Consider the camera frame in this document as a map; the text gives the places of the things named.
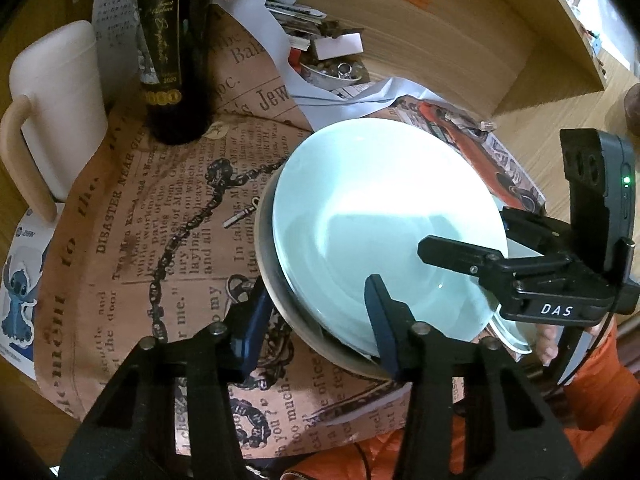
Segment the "person's right hand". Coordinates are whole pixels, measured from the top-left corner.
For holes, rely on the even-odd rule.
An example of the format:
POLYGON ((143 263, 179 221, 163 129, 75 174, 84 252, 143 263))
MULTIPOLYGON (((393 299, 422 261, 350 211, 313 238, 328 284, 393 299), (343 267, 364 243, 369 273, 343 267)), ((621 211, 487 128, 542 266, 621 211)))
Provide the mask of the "person's right hand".
POLYGON ((542 366, 549 366, 559 354, 559 326, 536 325, 534 353, 542 366))

